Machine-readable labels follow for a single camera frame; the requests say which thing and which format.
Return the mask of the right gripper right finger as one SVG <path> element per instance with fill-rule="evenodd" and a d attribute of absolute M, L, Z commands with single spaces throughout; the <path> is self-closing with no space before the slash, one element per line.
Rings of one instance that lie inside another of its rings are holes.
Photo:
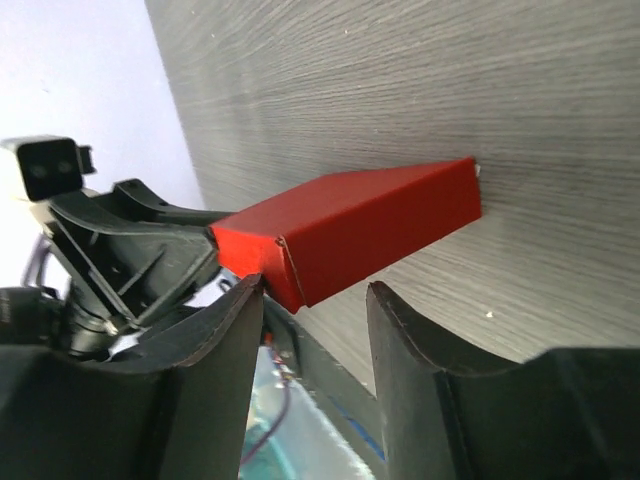
<path fill-rule="evenodd" d="M 635 479 L 639 352 L 483 350 L 370 284 L 367 323 L 392 479 Z"/>

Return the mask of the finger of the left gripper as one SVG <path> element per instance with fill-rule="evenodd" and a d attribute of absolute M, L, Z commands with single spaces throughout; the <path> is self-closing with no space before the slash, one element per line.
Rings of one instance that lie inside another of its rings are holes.
<path fill-rule="evenodd" d="M 109 198 L 118 229 L 127 234 L 209 235 L 212 224 L 232 215 L 174 205 L 139 179 L 114 184 Z"/>
<path fill-rule="evenodd" d="M 54 197 L 53 243 L 79 287 L 104 311 L 104 330 L 124 333 L 155 322 L 220 269 L 203 227 L 125 220 L 83 192 Z"/>

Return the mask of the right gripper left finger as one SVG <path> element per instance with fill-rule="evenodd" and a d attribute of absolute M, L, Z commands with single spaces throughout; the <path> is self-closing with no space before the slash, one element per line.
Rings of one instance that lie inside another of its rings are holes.
<path fill-rule="evenodd" d="M 5 479 L 234 479 L 263 316 L 251 275 L 114 361 L 1 348 Z"/>

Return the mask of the red paper box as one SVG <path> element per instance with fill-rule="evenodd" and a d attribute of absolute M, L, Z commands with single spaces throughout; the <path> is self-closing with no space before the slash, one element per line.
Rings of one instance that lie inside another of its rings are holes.
<path fill-rule="evenodd" d="M 219 262 L 314 306 L 482 215 L 471 157 L 321 176 L 211 224 Z"/>

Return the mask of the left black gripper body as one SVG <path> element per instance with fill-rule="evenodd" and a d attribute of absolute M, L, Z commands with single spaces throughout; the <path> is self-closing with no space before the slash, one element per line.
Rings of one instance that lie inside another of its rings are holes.
<path fill-rule="evenodd" d="M 70 275 L 56 343 L 81 360 L 105 360 L 118 340 L 142 328 L 150 234 L 127 234 L 119 219 L 40 222 L 52 253 Z"/>

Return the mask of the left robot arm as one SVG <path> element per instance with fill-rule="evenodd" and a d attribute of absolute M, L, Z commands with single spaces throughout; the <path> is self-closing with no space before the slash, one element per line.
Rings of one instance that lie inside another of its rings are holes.
<path fill-rule="evenodd" d="M 170 204 L 142 181 L 30 205 L 42 227 L 17 287 L 1 291 L 1 341 L 103 359 L 123 336 L 171 323 L 220 272 L 224 211 Z"/>

